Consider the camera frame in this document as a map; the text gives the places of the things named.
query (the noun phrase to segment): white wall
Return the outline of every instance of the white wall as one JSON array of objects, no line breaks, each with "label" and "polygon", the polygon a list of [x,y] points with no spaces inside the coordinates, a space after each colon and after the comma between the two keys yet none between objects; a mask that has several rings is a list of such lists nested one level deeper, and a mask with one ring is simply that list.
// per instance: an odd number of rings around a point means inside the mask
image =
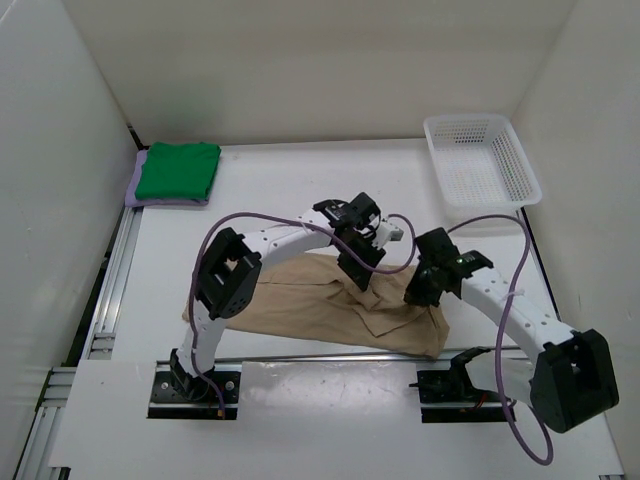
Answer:
[{"label": "white wall", "polygon": [[73,339],[135,147],[62,4],[5,7],[0,2],[0,478],[11,478],[46,373]]},{"label": "white wall", "polygon": [[527,212],[562,318],[609,340],[609,424],[640,478],[640,2],[579,0],[513,122],[544,190]]},{"label": "white wall", "polygon": [[575,0],[64,0],[144,142],[423,136],[511,115]]}]

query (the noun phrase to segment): cable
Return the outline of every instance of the cable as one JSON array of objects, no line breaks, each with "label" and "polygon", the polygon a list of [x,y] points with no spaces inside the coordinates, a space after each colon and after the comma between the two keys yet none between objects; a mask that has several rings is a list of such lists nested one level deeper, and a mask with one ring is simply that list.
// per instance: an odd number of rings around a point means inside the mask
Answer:
[{"label": "cable", "polygon": [[531,248],[531,238],[529,237],[529,232],[527,231],[527,227],[522,223],[518,218],[512,217],[510,215],[501,215],[501,214],[492,214],[492,215],[482,215],[480,217],[472,218],[471,220],[467,220],[462,222],[455,227],[452,227],[448,230],[448,233],[452,233],[458,230],[465,225],[470,223],[478,222],[480,220],[486,220],[489,218],[504,218],[507,220],[511,220],[522,228],[522,233],[524,233],[525,245],[524,252],[522,253],[522,257],[518,262],[518,266],[516,267],[515,272],[513,273],[513,277],[511,277],[511,282],[509,284],[509,293],[507,297],[507,302],[504,305],[504,309],[502,310],[502,317],[500,318],[500,324],[498,325],[498,335],[496,337],[496,352],[495,352],[495,371],[496,371],[496,385],[498,387],[498,397],[500,397],[500,404],[502,405],[502,411],[504,413],[505,418],[507,419],[507,423],[509,424],[509,428],[511,428],[511,432],[513,436],[518,441],[518,444],[522,447],[525,453],[536,463],[547,466],[553,462],[553,442],[551,441],[551,436],[549,434],[549,430],[547,426],[542,422],[538,414],[533,410],[533,408],[529,407],[533,416],[535,417],[540,429],[542,430],[542,434],[544,435],[545,443],[547,444],[547,457],[541,458],[538,457],[533,450],[527,445],[527,442],[522,437],[520,430],[516,425],[516,422],[511,415],[511,410],[509,408],[509,404],[507,403],[507,397],[504,394],[504,382],[502,379],[502,342],[504,339],[504,332],[507,327],[507,320],[509,319],[509,312],[511,311],[511,305],[513,304],[514,292],[516,291],[516,283],[518,282],[518,278],[522,273],[522,269],[524,268],[524,264],[527,261],[527,256],[529,254],[529,250]]},{"label": "cable", "polygon": [[225,404],[224,404],[224,398],[222,396],[222,392],[220,391],[220,388],[218,388],[218,386],[215,384],[213,380],[204,376],[204,374],[198,368],[198,365],[196,362],[196,350],[198,346],[198,329],[196,328],[196,322],[193,316],[193,306],[195,304],[196,285],[198,283],[197,282],[198,272],[200,271],[200,265],[202,264],[202,257],[204,256],[204,252],[209,246],[209,241],[211,240],[211,237],[216,231],[218,231],[218,229],[224,223],[230,220],[233,220],[235,218],[247,218],[247,217],[258,218],[261,220],[268,220],[270,222],[275,222],[275,223],[282,223],[285,225],[290,225],[292,227],[302,226],[303,228],[307,228],[314,232],[324,233],[325,235],[331,238],[332,242],[339,245],[345,252],[347,252],[361,267],[363,267],[365,270],[368,270],[372,273],[380,273],[383,275],[392,275],[394,273],[399,273],[411,264],[413,257],[416,254],[416,242],[415,242],[416,231],[413,228],[413,224],[409,221],[409,219],[399,213],[392,213],[391,215],[388,216],[388,218],[399,218],[402,221],[404,221],[409,227],[409,231],[411,232],[411,253],[409,254],[409,258],[407,259],[407,261],[402,266],[398,268],[393,268],[391,270],[382,270],[382,269],[374,268],[367,265],[360,257],[358,257],[358,255],[351,248],[349,248],[349,246],[346,243],[344,243],[340,238],[338,238],[333,232],[325,228],[319,227],[318,225],[314,225],[313,223],[300,222],[296,220],[288,220],[286,218],[274,217],[272,215],[265,215],[262,213],[253,213],[253,212],[232,213],[231,215],[227,215],[226,217],[223,217],[220,220],[218,220],[209,229],[207,234],[204,236],[204,239],[202,240],[202,244],[200,245],[200,249],[198,250],[198,255],[196,256],[196,262],[193,267],[193,273],[191,274],[191,285],[189,287],[188,316],[189,316],[189,326],[191,327],[191,332],[193,333],[193,339],[191,341],[191,355],[190,355],[191,366],[193,367],[193,371],[196,372],[196,375],[198,375],[198,377],[200,377],[216,393],[216,396],[218,397],[218,413],[222,418],[224,418],[225,416]]}]

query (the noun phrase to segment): folded cloth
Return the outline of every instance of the folded cloth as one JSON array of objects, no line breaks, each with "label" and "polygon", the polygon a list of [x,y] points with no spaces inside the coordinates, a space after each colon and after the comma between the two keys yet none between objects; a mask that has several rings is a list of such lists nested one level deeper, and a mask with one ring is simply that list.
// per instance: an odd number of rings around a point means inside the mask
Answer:
[{"label": "folded cloth", "polygon": [[146,200],[138,200],[136,198],[136,188],[140,183],[140,176],[142,175],[142,166],[147,161],[147,150],[140,150],[136,155],[136,165],[133,169],[133,176],[127,187],[127,192],[124,195],[125,207],[148,207],[151,205],[206,205],[209,203],[209,199],[204,200],[191,200],[188,198],[148,198]]},{"label": "folded cloth", "polygon": [[205,200],[216,174],[220,147],[209,143],[154,143],[142,166],[136,198]]},{"label": "folded cloth", "polygon": [[362,292],[335,257],[299,255],[260,275],[251,303],[228,328],[436,358],[449,326],[439,308],[404,303],[414,272],[374,274]]}]

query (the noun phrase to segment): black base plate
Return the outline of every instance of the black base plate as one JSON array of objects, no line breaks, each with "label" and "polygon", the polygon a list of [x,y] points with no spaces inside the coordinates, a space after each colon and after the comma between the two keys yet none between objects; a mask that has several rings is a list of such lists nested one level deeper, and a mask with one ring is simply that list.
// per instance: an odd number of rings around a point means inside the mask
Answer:
[{"label": "black base plate", "polygon": [[[500,399],[495,392],[478,392],[477,397],[461,398],[447,389],[448,370],[421,370],[418,372],[418,390],[422,406],[422,423],[489,423],[506,422]],[[473,405],[486,394],[484,404],[477,409]],[[469,403],[470,408],[448,406]]]},{"label": "black base plate", "polygon": [[[171,386],[171,375],[168,370],[156,372],[149,398],[148,418],[235,420],[238,417],[240,372],[215,371],[211,374],[227,405],[224,419],[218,416],[218,400],[213,389],[207,390],[206,394],[197,401],[187,400]],[[233,390],[225,388],[227,382],[233,382]]]}]

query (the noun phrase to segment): white table surface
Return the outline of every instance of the white table surface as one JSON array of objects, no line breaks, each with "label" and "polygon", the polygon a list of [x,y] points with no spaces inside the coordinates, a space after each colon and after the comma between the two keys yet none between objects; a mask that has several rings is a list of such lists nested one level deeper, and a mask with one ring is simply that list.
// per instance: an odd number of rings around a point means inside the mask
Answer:
[{"label": "white table surface", "polygon": [[[597,480],[622,468],[603,415],[534,464],[504,423],[422,424],[409,362],[243,365],[238,419],[147,419],[153,362],[85,360],[50,457],[70,480]],[[544,441],[516,405],[531,448]]]},{"label": "white table surface", "polygon": [[[239,210],[296,216],[325,198],[369,193],[385,213],[409,216],[419,233],[449,222],[423,140],[225,147],[210,205],[147,208],[120,309],[112,360],[82,361],[50,458],[76,479],[388,478],[546,479],[620,474],[604,416],[565,435],[553,434],[556,461],[533,464],[505,424],[420,423],[416,366],[302,363],[243,365],[238,420],[147,419],[156,360],[183,339],[180,320],[192,264],[209,226]],[[259,229],[238,220],[239,231]],[[456,235],[510,276],[523,238],[477,232]],[[401,263],[406,241],[389,245],[387,263]],[[530,261],[520,286],[551,313]],[[453,296],[442,302],[451,325],[447,348],[492,345],[495,325]],[[370,349],[227,330],[221,357],[344,354]],[[543,452],[530,413],[518,424]]]},{"label": "white table surface", "polygon": [[[223,147],[209,205],[205,208],[145,208],[120,309],[112,359],[168,359],[181,344],[186,325],[180,319],[193,262],[203,236],[224,215],[241,210],[295,217],[327,198],[351,200],[367,192],[383,214],[403,213],[421,234],[451,226],[446,218],[426,140],[326,142]],[[265,222],[238,219],[236,231],[262,228]],[[477,249],[510,278],[522,253],[517,227],[488,235],[473,228],[454,235],[461,251]],[[388,244],[383,263],[400,264],[409,252],[408,235]],[[326,253],[335,252],[325,249]],[[530,258],[519,283],[526,295],[553,315],[552,304]],[[447,349],[492,346],[496,326],[480,312],[445,294],[445,318],[451,326]],[[295,340],[232,330],[218,347],[220,358],[346,354],[366,347]]]}]

